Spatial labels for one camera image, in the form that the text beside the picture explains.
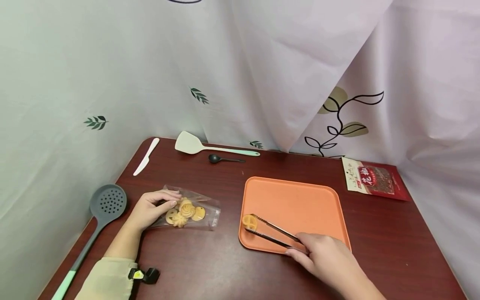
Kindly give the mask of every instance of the black vine drawing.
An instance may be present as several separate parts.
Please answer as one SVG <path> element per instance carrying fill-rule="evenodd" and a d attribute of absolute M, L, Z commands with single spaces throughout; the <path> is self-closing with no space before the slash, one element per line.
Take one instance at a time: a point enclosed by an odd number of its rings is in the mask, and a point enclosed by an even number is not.
<path fill-rule="evenodd" d="M 190 93 L 193 95 L 194 98 L 196 98 L 199 102 L 202 102 L 203 104 L 208 104 L 208 99 L 204 94 L 199 89 L 196 88 L 190 88 Z"/>
<path fill-rule="evenodd" d="M 262 145 L 262 143 L 259 142 L 259 141 L 250 142 L 250 145 L 253 146 L 253 147 L 255 147 L 255 148 L 258 148 L 258 149 L 263 149 L 263 148 L 264 148 L 264 146 Z"/>
<path fill-rule="evenodd" d="M 327 126 L 327 131 L 333 137 L 323 143 L 319 143 L 314 138 L 309 136 L 305 137 L 305 142 L 308 146 L 318 149 L 320 156 L 325 157 L 322 149 L 332 149 L 338 143 L 332 143 L 338 136 L 355 137 L 368 133 L 367 126 L 360 122 L 349 122 L 344 124 L 340 118 L 340 112 L 345 105 L 351 101 L 360 102 L 366 105 L 379 104 L 384 99 L 384 91 L 375 95 L 358 95 L 352 99 L 348 99 L 347 93 L 340 87 L 336 86 L 332 91 L 328 99 L 322 105 L 322 108 L 318 111 L 319 114 L 328 114 L 331 112 L 336 113 L 336 118 L 340 123 L 340 127 Z M 330 158 L 342 158 L 345 155 L 329 156 Z"/>
<path fill-rule="evenodd" d="M 108 123 L 108 121 L 105 119 L 104 116 L 93 117 L 95 121 L 92 120 L 92 118 L 87 118 L 87 119 L 88 120 L 85 121 L 84 123 L 88 124 L 87 127 L 91 126 L 92 130 L 93 129 L 102 130 L 105 127 L 105 124 Z"/>

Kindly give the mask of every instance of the black spoon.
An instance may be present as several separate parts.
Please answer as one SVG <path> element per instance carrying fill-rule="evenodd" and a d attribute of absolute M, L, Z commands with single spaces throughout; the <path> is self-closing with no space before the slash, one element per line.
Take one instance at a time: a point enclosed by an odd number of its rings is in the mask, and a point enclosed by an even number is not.
<path fill-rule="evenodd" d="M 225 161 L 237 161 L 239 163 L 244 163 L 245 161 L 243 159 L 228 159 L 228 158 L 221 158 L 220 156 L 216 155 L 216 154 L 210 154 L 208 156 L 208 160 L 212 163 L 212 164 L 216 164 L 217 162 L 219 162 L 220 160 L 225 160 Z"/>

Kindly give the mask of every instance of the metal tongs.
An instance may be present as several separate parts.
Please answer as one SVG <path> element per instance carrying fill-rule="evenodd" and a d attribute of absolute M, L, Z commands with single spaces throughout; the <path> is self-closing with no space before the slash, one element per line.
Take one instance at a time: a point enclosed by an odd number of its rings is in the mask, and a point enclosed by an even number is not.
<path fill-rule="evenodd" d="M 278 227 L 277 225 L 274 225 L 270 222 L 268 222 L 267 220 L 263 219 L 263 218 L 260 218 L 259 216 L 257 216 L 256 214 L 250 214 L 251 216 L 254 216 L 257 220 L 260 220 L 261 222 L 264 222 L 265 224 L 267 224 L 269 227 L 275 229 L 276 231 L 280 232 L 280 233 L 283 233 L 284 235 L 288 236 L 289 238 L 291 238 L 292 240 L 294 240 L 295 242 L 297 243 L 300 243 L 303 245 L 303 243 L 299 240 L 299 238 L 297 238 L 296 236 L 294 236 L 293 234 L 289 233 L 288 231 L 285 231 L 283 230 L 282 228 Z M 260 232 L 256 232 L 255 230 L 252 230 L 252 229 L 249 229 L 249 228 L 246 228 L 244 227 L 246 231 L 248 231 L 249 233 L 253 233 L 254 235 L 256 235 L 257 237 L 261 237 L 265 240 L 269 240 L 271 241 L 272 243 L 275 243 L 277 245 L 280 245 L 282 247 L 285 247 L 287 249 L 295 249 L 295 250 L 298 250 L 306 255 L 308 255 L 308 250 L 307 252 L 303 251 L 303 250 L 300 250 L 300 249 L 297 249 L 291 245 L 288 245 L 287 243 L 284 243 L 280 240 L 277 240 L 277 239 L 274 239 L 272 237 L 269 237 L 263 233 L 260 233 Z"/>

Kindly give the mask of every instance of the white curtain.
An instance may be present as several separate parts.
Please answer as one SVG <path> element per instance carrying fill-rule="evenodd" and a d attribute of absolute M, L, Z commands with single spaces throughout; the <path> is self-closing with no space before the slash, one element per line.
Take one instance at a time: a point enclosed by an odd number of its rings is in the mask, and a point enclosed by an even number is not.
<path fill-rule="evenodd" d="M 30 271 L 0 294 L 36 299 L 93 191 L 187 130 L 398 165 L 480 298 L 479 25 L 475 0 L 5 1 L 0 258 Z"/>

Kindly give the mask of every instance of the clear plastic bag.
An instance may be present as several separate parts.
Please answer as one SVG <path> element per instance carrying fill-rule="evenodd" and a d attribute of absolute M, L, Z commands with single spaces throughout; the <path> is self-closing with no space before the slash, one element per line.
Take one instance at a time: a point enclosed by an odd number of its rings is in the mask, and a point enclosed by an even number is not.
<path fill-rule="evenodd" d="M 165 185 L 164 190 L 179 191 L 177 206 L 158 218 L 150 227 L 176 226 L 213 230 L 220 217 L 220 201 L 198 193 Z"/>

